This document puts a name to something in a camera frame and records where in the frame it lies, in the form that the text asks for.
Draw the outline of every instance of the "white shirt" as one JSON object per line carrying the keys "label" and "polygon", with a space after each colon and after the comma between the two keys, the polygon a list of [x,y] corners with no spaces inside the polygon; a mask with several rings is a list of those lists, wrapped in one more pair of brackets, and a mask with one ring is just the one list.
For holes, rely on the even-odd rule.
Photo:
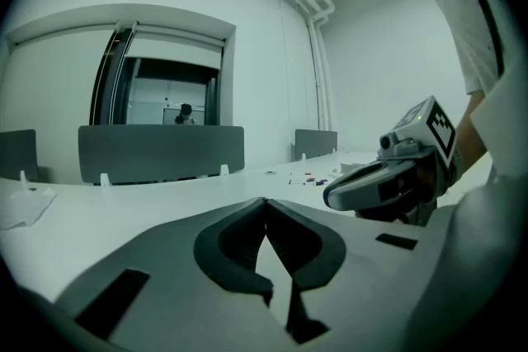
{"label": "white shirt", "polygon": [[465,89],[488,93],[498,81],[497,56],[479,0],[436,0],[458,51]]}

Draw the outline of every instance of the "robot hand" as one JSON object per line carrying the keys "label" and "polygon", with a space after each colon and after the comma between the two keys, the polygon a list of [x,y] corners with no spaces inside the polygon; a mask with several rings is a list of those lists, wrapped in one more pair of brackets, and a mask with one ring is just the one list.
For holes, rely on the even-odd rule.
{"label": "robot hand", "polygon": [[330,184],[332,209],[363,218],[425,225],[453,182],[456,132],[434,96],[414,106],[379,139],[378,160]]}

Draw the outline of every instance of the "black rectangular slot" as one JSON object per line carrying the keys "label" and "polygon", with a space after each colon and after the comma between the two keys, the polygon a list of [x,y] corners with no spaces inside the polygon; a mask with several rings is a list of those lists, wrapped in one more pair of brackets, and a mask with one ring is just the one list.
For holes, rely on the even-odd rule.
{"label": "black rectangular slot", "polygon": [[75,318],[75,322],[93,335],[108,339],[149,277],[138,270],[123,271]]}
{"label": "black rectangular slot", "polygon": [[382,233],[376,238],[376,241],[388,243],[389,245],[398,246],[406,250],[413,250],[418,241],[414,239],[408,239],[407,237],[397,237],[395,235],[389,235],[388,233]]}

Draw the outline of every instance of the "person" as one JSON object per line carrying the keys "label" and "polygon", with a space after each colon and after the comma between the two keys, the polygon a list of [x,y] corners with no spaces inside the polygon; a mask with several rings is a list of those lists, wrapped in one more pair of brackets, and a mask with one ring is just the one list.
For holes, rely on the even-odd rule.
{"label": "person", "polygon": [[195,120],[191,118],[192,107],[187,103],[181,105],[180,114],[176,116],[174,122],[176,124],[195,124]]}
{"label": "person", "polygon": [[[498,81],[499,65],[497,46],[479,0],[436,0],[436,3],[453,34],[469,95],[457,128],[458,140],[449,170],[451,186],[487,152],[469,117]],[[423,185],[433,185],[432,174],[418,170],[418,176]]]}

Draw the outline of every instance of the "desk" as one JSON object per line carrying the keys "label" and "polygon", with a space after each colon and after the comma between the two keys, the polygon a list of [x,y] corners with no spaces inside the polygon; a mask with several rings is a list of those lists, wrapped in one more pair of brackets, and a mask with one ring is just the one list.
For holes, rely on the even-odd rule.
{"label": "desk", "polygon": [[[89,266],[161,223],[255,197],[286,199],[338,213],[324,204],[324,186],[289,185],[290,173],[311,171],[315,177],[328,178],[340,163],[368,163],[375,157],[375,153],[336,153],[228,176],[109,190],[30,183],[43,189],[50,186],[57,197],[32,227],[0,232],[0,252],[20,285],[54,302]],[[19,189],[20,182],[0,179],[0,195]]]}

